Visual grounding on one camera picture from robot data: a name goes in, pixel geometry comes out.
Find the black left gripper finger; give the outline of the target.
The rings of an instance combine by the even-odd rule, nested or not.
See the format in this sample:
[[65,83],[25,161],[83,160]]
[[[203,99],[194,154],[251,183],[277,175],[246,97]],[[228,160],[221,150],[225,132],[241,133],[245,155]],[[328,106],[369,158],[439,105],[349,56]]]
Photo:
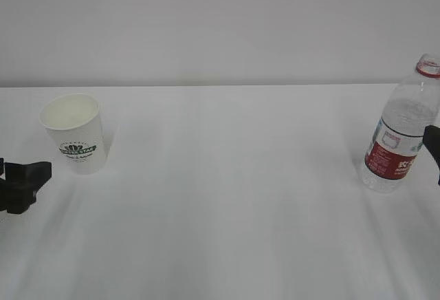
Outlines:
[[2,160],[1,211],[16,215],[26,212],[51,177],[51,162],[16,164]]

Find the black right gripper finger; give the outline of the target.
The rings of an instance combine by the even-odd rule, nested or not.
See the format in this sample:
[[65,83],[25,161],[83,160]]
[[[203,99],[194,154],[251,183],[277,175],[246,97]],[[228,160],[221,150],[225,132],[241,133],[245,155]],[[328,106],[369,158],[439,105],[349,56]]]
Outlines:
[[424,129],[423,145],[436,162],[438,169],[440,169],[440,128],[428,125]]

